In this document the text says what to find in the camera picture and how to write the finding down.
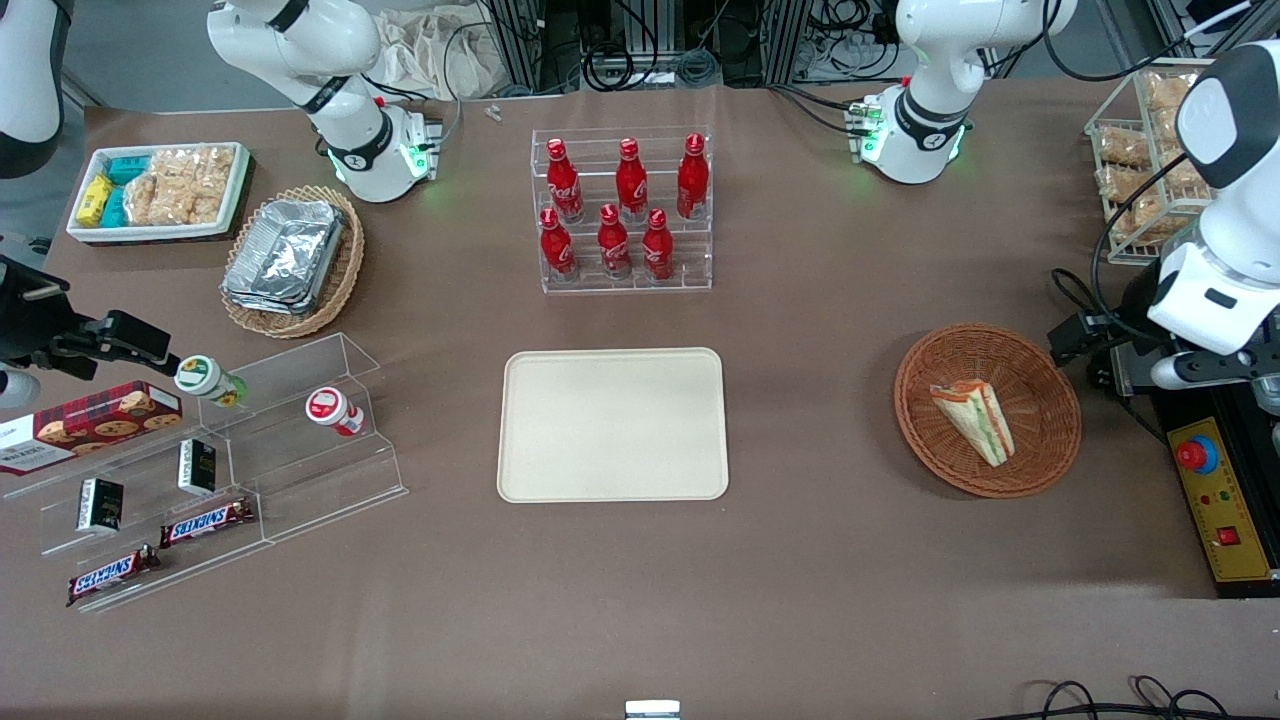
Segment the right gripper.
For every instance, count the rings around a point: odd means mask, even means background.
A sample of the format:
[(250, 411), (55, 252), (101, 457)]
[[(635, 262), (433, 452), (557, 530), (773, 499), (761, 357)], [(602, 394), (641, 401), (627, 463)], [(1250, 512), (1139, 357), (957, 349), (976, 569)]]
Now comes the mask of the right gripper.
[[(87, 329), (95, 319), (73, 309), (69, 288), (60, 278), (3, 258), (3, 364), (55, 370), (79, 380), (95, 378), (97, 361), (84, 354), (96, 347)], [(101, 348), (165, 377), (174, 377), (183, 360), (170, 351), (170, 341), (165, 331), (122, 310), (109, 311), (97, 324)]]

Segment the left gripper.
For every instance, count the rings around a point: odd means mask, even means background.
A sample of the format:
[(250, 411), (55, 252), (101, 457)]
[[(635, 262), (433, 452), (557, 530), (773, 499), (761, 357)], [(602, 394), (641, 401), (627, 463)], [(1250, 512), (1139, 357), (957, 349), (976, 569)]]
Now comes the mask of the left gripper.
[[(1111, 340), (1105, 315), (1079, 311), (1048, 332), (1055, 366), (1089, 357)], [(1233, 354), (1216, 354), (1174, 334), (1160, 343), (1126, 340), (1105, 351), (1105, 370), (1119, 392), (1180, 391), (1261, 382), (1279, 373), (1279, 328), (1265, 322)]]

